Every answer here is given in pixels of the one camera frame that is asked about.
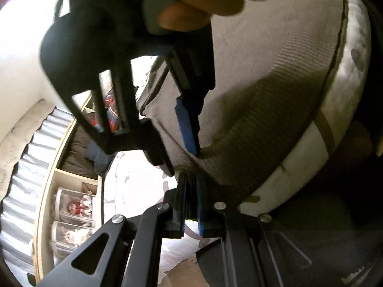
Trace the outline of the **brown knit cardigan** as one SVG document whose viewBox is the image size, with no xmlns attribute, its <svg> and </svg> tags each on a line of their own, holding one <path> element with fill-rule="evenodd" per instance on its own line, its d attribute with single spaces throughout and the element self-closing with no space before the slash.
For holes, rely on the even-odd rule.
<svg viewBox="0 0 383 287">
<path fill-rule="evenodd" d="M 259 188 L 319 108 L 343 13 L 344 0 L 263 0 L 248 1 L 237 16 L 214 17 L 215 88 L 199 115 L 198 156 L 184 147 L 179 90 L 158 59 L 138 106 L 174 168 L 207 173 L 236 203 Z"/>
</svg>

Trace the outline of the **red plaid garment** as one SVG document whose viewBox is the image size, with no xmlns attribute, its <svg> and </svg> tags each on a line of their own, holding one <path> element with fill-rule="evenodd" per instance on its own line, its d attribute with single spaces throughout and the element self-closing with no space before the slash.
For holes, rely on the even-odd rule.
<svg viewBox="0 0 383 287">
<path fill-rule="evenodd" d="M 111 89 L 104 97 L 105 111 L 108 118 L 108 123 L 112 133 L 116 133 L 121 128 L 120 118 L 118 114 L 118 107 L 116 103 L 116 96 L 114 90 Z M 93 118 L 91 119 L 91 125 L 97 130 L 101 131 L 102 128 L 99 123 L 98 116 L 96 114 L 97 106 L 93 104 Z"/>
</svg>

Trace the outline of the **black garment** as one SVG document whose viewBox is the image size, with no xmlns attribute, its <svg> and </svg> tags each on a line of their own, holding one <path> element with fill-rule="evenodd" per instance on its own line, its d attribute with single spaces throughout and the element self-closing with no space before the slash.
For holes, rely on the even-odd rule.
<svg viewBox="0 0 383 287">
<path fill-rule="evenodd" d="M 96 143 L 89 141 L 86 149 L 85 158 L 94 164 L 94 171 L 105 176 L 114 161 L 116 154 L 106 154 Z"/>
</svg>

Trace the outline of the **white doll in case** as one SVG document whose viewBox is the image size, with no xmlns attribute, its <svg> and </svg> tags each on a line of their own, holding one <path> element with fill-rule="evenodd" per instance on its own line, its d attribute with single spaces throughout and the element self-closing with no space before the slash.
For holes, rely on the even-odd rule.
<svg viewBox="0 0 383 287">
<path fill-rule="evenodd" d="M 57 258 L 64 259 L 93 235 L 93 229 L 61 221 L 53 221 L 51 246 Z"/>
</svg>

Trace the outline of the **red doll in case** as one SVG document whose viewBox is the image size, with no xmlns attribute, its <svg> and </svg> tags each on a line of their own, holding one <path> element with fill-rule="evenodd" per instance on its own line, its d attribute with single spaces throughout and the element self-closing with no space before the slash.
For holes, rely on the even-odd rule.
<svg viewBox="0 0 383 287">
<path fill-rule="evenodd" d="M 77 226 L 94 228 L 93 194 L 59 187 L 55 198 L 55 219 Z"/>
</svg>

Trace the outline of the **wooden headboard shelf left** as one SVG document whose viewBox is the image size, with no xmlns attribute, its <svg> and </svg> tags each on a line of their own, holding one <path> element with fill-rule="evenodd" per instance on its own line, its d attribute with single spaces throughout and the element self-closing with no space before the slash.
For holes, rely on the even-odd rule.
<svg viewBox="0 0 383 287">
<path fill-rule="evenodd" d="M 66 109 L 55 108 L 59 128 L 33 238 L 33 264 L 40 282 L 103 223 L 102 179 L 86 158 L 90 138 Z"/>
</svg>

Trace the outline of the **grey curtain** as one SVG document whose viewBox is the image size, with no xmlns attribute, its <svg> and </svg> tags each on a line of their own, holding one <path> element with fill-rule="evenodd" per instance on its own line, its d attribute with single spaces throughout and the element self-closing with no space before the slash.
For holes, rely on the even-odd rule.
<svg viewBox="0 0 383 287">
<path fill-rule="evenodd" d="M 2 201 L 1 249 L 12 267 L 33 268 L 34 221 L 55 152 L 73 115 L 55 108 L 23 148 Z"/>
</svg>

